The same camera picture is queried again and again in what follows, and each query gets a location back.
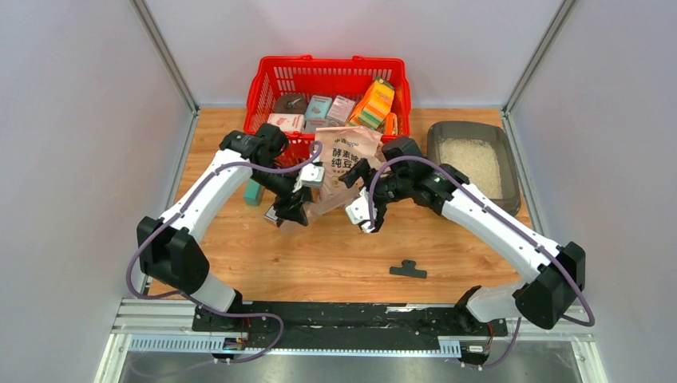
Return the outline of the pink cat litter bag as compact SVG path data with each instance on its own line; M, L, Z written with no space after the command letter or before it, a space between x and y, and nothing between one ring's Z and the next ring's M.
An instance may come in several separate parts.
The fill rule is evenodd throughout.
M339 207L344 207L358 194L358 187L347 187L340 176L347 174L361 159L372 168L381 165L382 134L363 126L318 128L315 139L323 145L319 160L325 169L323 185L317 200L306 205L309 222Z

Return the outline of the black bag clip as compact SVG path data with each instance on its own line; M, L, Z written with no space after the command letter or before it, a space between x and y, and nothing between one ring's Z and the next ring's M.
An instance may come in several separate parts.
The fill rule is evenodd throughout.
M389 274L407 277L407 278L427 278L427 271L417 268L417 263L414 260L404 259L399 267L390 267Z

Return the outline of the clear plastic scoop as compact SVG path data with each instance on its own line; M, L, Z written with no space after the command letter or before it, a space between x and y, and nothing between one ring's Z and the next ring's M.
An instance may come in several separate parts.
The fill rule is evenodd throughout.
M308 228L308 226L304 226L301 223L297 223L295 221L290 221L290 220L284 220L280 225L279 225L279 231L283 235L295 235L299 232L303 232Z

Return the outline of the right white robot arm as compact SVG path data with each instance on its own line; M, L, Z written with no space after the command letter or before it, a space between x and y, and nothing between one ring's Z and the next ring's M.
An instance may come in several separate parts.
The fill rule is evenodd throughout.
M365 233L376 233L389 204L411 199L476 235L521 277L519 282L466 291L455 305L459 330L475 334L501 318L525 318L545 330L561 319L594 325L588 303L583 304L587 320L567 314L571 304L584 301L586 254L581 246L574 242L560 245L525 226L464 173L425 158L409 137L392 140L383 149L386 162L379 169L362 158L339 177L349 188L363 181L358 197L346 206L353 224Z

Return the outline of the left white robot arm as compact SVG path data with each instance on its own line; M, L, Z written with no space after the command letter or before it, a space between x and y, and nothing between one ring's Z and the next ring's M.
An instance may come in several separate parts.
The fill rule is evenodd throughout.
M244 311L235 303L238 293L211 272L200 242L223 205L249 180L275 194L277 220L308 224L304 206L312 200L312 188L323 181L323 146L312 142L308 159L282 168L276 159L288 146L287 135L273 124L262 124L254 134L228 133L188 191L160 217L145 216L138 223L138 248L129 265L170 286L172 294L213 310L213 320L223 330L239 328Z

